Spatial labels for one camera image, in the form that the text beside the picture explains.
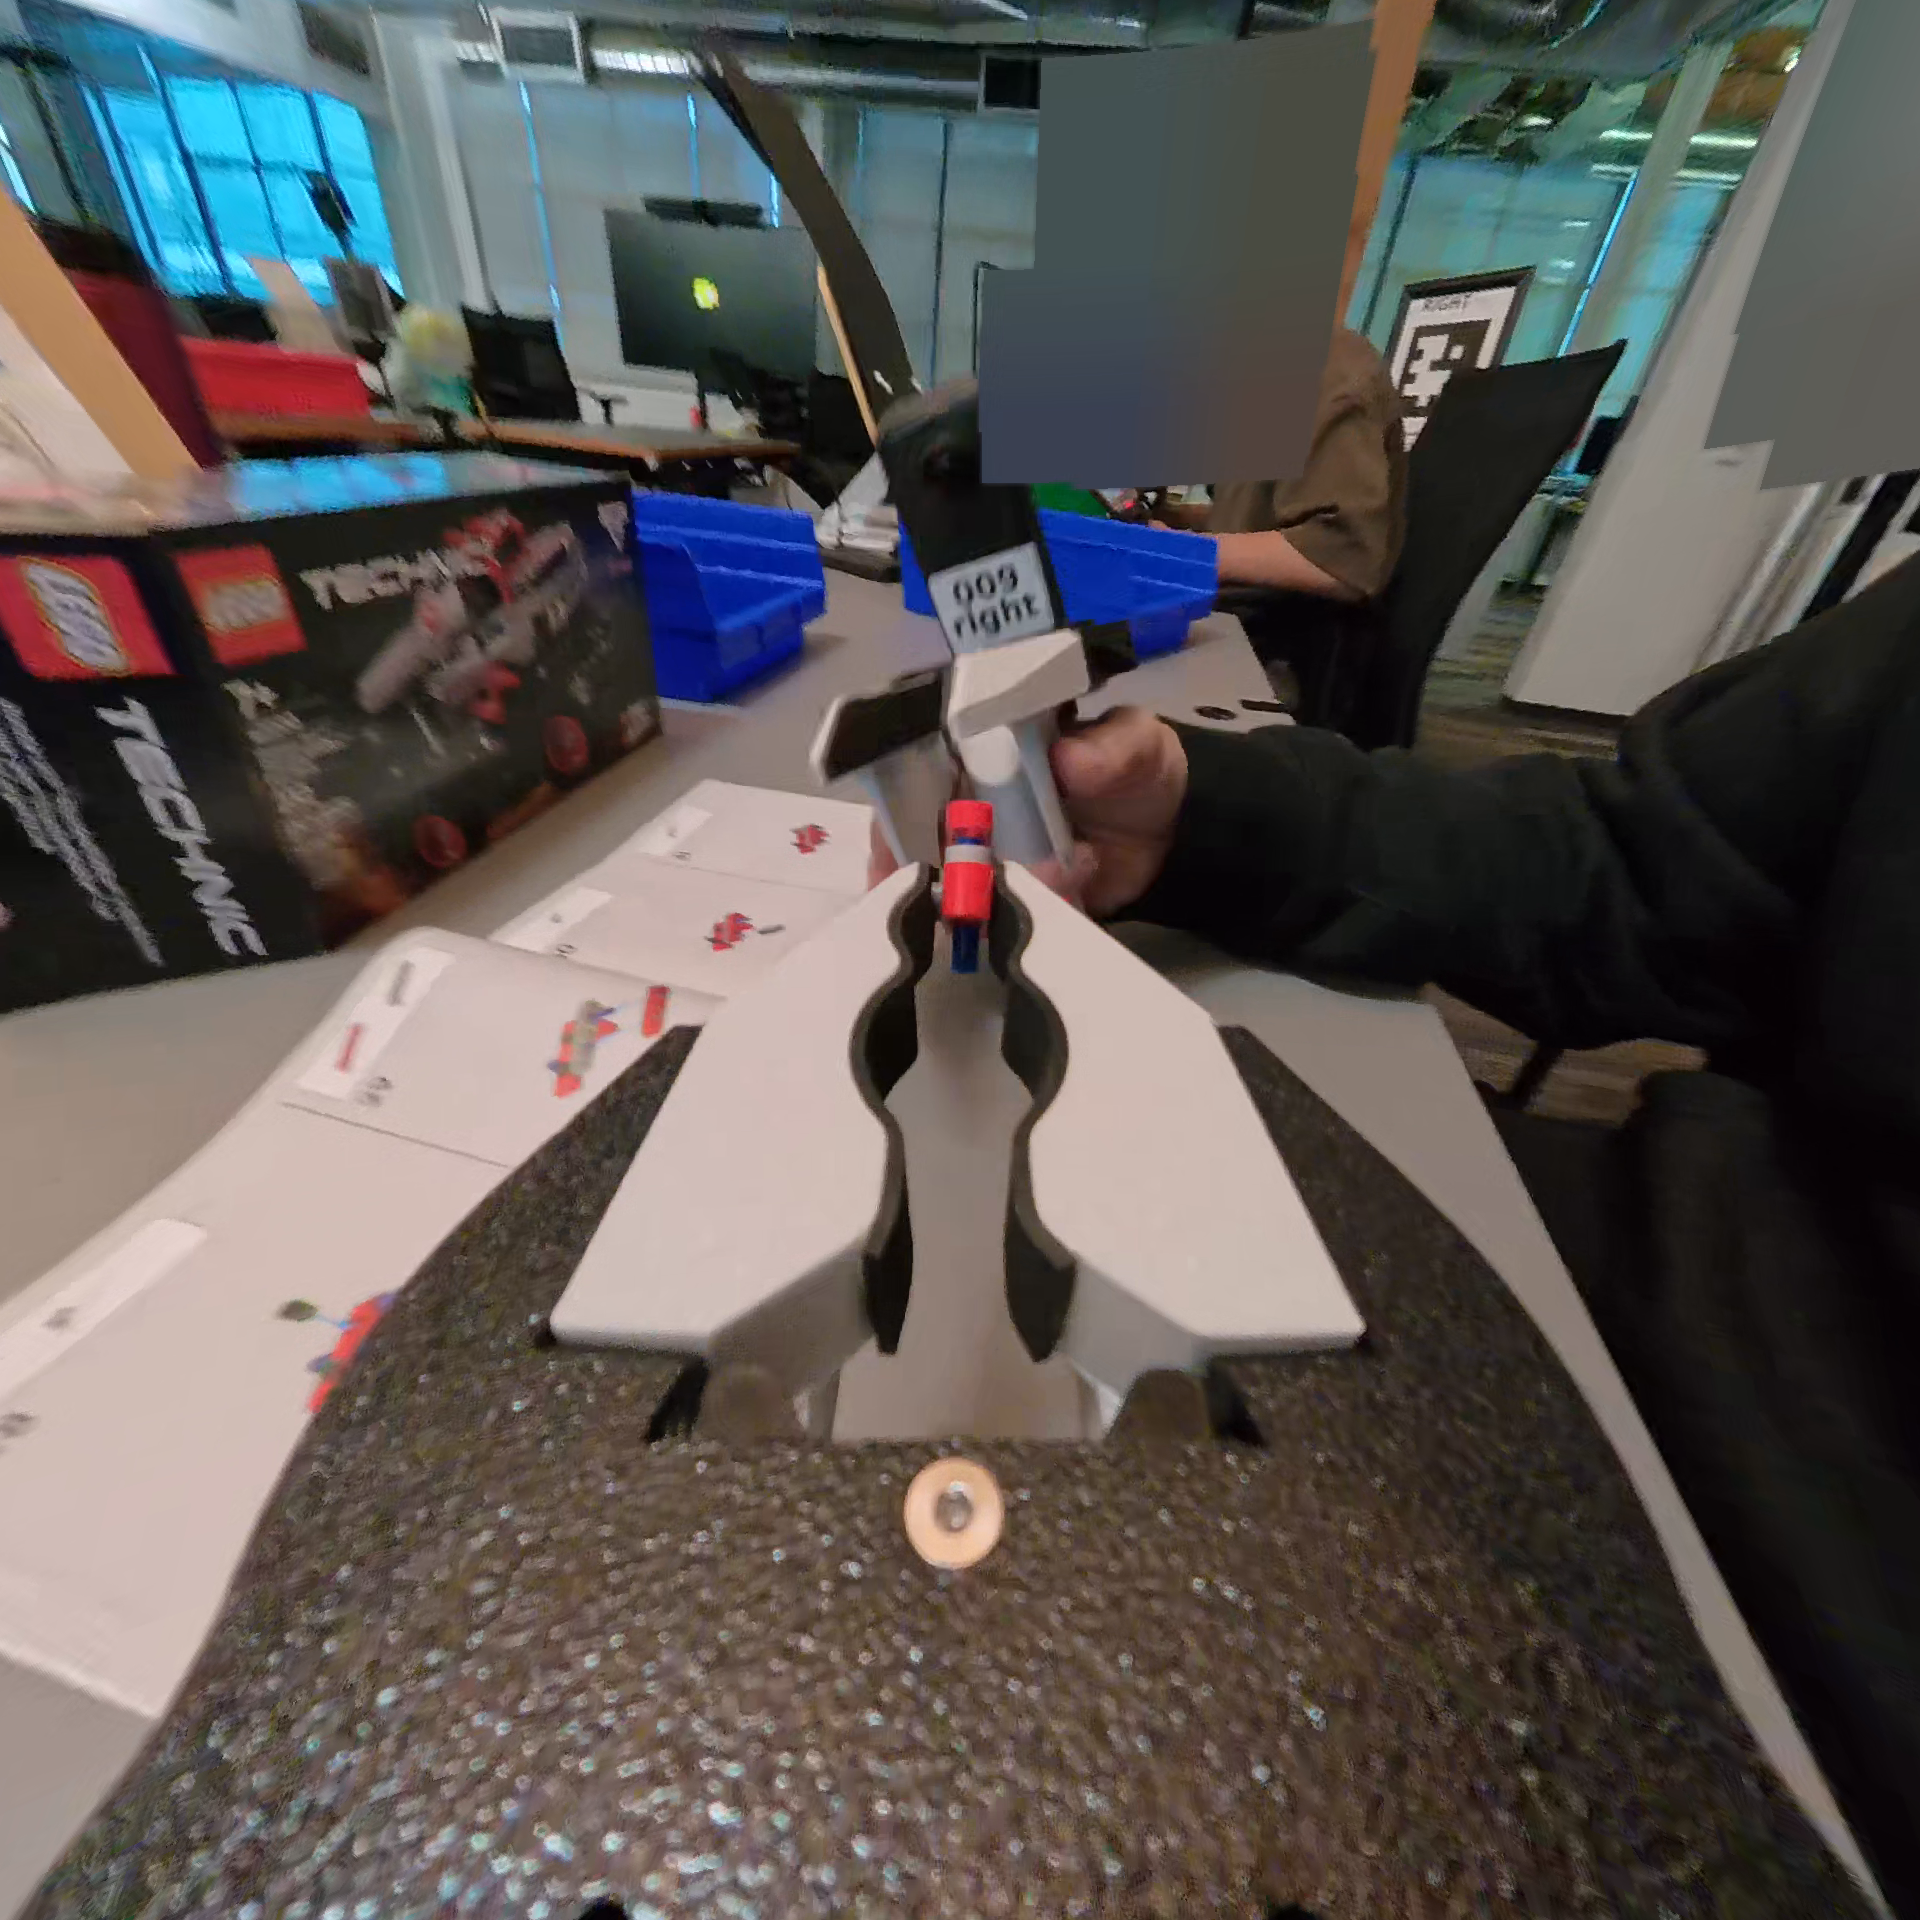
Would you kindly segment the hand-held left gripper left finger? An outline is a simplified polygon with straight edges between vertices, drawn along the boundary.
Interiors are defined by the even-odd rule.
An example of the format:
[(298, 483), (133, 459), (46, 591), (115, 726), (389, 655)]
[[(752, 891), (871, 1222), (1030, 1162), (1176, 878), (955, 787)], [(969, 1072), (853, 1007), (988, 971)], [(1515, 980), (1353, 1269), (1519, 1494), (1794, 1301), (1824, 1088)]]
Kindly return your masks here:
[(919, 1056), (928, 867), (904, 867), (690, 1044), (546, 1321), (556, 1344), (761, 1370), (829, 1432), (838, 1378), (901, 1344), (915, 1269), (891, 1092)]

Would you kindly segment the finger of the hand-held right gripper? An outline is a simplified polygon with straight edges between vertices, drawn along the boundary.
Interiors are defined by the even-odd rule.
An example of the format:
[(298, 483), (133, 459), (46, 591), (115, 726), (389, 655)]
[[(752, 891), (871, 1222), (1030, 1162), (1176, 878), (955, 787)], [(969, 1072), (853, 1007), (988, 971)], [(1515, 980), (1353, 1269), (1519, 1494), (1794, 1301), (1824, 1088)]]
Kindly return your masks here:
[(813, 739), (816, 778), (861, 790), (898, 867), (937, 871), (945, 861), (945, 813), (955, 790), (946, 713), (949, 673), (913, 673), (835, 698)]
[(955, 656), (949, 740), (973, 796), (992, 806), (1004, 861), (1073, 863), (1074, 830), (1052, 774), (1061, 711), (1093, 689), (1082, 632), (1061, 628)]

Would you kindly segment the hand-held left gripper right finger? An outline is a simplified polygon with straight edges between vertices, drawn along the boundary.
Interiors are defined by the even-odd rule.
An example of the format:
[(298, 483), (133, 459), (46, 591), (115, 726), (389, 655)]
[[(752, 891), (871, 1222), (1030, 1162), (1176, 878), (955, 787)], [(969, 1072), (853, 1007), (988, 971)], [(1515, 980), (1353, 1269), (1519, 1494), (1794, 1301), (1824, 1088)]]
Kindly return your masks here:
[(1027, 1095), (1004, 1282), (1029, 1356), (1077, 1376), (1093, 1431), (1146, 1376), (1344, 1353), (1367, 1324), (1223, 1028), (1029, 871), (996, 880), (1002, 1058)]

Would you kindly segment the red blue toy brick assembly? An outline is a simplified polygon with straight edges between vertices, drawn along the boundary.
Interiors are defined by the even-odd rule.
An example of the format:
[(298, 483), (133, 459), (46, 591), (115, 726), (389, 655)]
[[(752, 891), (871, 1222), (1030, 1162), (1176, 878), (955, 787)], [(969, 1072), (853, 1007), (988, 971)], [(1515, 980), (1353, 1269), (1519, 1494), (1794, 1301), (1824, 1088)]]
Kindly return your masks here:
[(973, 977), (996, 910), (996, 809), (985, 801), (955, 799), (945, 809), (938, 907), (951, 971)]

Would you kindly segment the person's right forearm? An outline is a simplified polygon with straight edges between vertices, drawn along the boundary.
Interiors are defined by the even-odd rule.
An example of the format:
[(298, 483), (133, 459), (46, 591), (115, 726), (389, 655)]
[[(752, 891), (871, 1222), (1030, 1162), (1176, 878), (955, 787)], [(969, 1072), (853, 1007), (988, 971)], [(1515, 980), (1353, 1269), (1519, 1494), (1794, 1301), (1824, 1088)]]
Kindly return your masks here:
[(1896, 567), (1634, 714), (1478, 769), (1174, 730), (1186, 792), (1115, 914), (1437, 987), (1565, 1048), (1693, 1046), (1835, 1109), (1916, 1102), (1919, 576)]

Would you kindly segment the grey desk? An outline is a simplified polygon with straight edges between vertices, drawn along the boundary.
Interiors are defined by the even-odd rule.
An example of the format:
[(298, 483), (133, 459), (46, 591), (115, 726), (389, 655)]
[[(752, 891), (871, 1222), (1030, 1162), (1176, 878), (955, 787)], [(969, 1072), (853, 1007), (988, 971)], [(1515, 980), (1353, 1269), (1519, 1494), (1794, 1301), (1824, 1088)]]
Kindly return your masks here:
[[(806, 757), (829, 698), (937, 664), (945, 653), (940, 627), (908, 615), (897, 587), (829, 574), (829, 613), (809, 632), (798, 666), (734, 707), (666, 705), (661, 740), (349, 947), (5, 1018), (5, 1317), (200, 1153), (377, 949), (419, 929), (492, 936), (612, 857), (705, 781), (814, 792)], [(1885, 1911), (1861, 1846), (1631, 1406), (1441, 1012), (1418, 999), (1344, 993), (1245, 968), (1155, 929), (1128, 929), (1124, 940), (1215, 1020), (1253, 1032), (1439, 1207), (1533, 1314), (1621, 1452), (1703, 1645), (1761, 1751), (1868, 1902)], [(122, 1710), (5, 1655), (5, 1916), (25, 1913), (133, 1767), (159, 1716)]]

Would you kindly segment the person's right hand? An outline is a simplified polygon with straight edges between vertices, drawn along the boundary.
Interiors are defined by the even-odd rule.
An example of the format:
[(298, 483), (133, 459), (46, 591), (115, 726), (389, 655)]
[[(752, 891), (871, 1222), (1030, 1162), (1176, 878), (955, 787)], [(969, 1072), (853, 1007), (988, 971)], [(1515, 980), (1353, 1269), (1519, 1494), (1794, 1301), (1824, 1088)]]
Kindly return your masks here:
[(1070, 852), (1059, 891), (1096, 921), (1134, 908), (1158, 880), (1189, 801), (1189, 754), (1143, 707), (1073, 725), (1051, 747)]

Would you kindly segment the black monitor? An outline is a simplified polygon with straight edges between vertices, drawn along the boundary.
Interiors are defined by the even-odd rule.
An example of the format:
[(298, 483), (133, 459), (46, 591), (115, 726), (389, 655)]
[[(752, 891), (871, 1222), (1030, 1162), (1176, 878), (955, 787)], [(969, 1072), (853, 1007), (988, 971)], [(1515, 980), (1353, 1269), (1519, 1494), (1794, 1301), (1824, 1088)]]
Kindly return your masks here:
[(732, 365), (805, 380), (818, 365), (818, 256), (805, 228), (603, 212), (620, 362), (715, 384)]

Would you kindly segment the black office chair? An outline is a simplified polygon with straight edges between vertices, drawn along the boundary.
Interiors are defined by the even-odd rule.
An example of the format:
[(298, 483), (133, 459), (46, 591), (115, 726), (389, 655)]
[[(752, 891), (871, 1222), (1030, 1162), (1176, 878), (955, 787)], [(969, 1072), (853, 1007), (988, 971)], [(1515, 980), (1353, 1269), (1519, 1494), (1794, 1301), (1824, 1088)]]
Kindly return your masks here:
[(550, 316), (463, 306), (474, 407), (488, 421), (578, 422), (582, 407)]
[(1367, 750), (1414, 745), (1428, 670), (1469, 595), (1525, 508), (1576, 445), (1627, 343), (1458, 373), (1404, 473), (1407, 526), (1386, 589), (1337, 603), (1287, 589), (1231, 589), (1232, 613), (1285, 713)]

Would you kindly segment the black white marker sign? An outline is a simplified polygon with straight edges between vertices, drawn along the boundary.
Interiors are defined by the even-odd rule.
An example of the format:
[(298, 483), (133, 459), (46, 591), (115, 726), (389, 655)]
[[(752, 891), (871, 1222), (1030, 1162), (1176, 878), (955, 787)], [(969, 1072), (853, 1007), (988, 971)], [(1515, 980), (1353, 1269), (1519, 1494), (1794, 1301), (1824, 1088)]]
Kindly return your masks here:
[(1409, 454), (1457, 375), (1501, 366), (1533, 281), (1534, 267), (1510, 267), (1404, 282), (1385, 365)]

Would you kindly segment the black toy set box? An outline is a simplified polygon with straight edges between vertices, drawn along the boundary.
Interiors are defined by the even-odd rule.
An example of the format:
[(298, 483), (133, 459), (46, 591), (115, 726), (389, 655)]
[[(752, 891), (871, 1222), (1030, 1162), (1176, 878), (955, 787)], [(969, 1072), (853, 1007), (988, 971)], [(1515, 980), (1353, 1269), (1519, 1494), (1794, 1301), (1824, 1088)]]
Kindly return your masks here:
[(5, 493), (5, 1012), (339, 949), (655, 739), (633, 511), (477, 450)]

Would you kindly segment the person's torso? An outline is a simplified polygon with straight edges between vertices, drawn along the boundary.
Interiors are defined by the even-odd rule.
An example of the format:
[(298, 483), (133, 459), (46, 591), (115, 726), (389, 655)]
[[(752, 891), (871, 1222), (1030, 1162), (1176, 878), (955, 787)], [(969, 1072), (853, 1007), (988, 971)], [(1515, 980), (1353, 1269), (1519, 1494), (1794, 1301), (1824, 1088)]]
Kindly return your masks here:
[(1919, 1901), (1916, 1074), (1494, 1109), (1896, 1916)]

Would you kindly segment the white instruction booklet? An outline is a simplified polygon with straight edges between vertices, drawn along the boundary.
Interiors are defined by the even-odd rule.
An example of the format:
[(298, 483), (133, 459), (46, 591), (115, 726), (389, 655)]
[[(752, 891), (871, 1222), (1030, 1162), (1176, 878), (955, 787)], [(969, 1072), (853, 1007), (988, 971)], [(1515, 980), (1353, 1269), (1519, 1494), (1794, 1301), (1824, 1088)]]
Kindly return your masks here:
[(865, 804), (702, 781), (496, 936), (382, 943), (200, 1153), (7, 1310), (5, 1657), (156, 1716), (421, 1264), (858, 901), (871, 840)]

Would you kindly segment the red storage bin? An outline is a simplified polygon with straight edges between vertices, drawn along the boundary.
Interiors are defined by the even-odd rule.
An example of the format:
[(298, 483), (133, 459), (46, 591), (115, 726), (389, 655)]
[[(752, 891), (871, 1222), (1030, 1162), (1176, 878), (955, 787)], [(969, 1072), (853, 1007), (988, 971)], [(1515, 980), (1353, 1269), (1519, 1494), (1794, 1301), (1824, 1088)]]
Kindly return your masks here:
[(213, 417), (256, 421), (362, 421), (373, 390), (362, 365), (343, 352), (261, 343), (182, 338), (196, 390)]

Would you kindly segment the wooden board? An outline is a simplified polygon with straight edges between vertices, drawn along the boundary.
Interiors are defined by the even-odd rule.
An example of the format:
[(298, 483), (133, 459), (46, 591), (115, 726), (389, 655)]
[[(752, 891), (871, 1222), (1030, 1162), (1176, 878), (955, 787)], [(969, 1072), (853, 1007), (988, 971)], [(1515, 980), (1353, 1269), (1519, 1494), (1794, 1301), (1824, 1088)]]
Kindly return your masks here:
[(55, 433), (58, 473), (165, 480), (199, 468), (119, 345), (43, 244), (19, 200), (3, 205), (5, 404), (29, 402), (25, 424)]

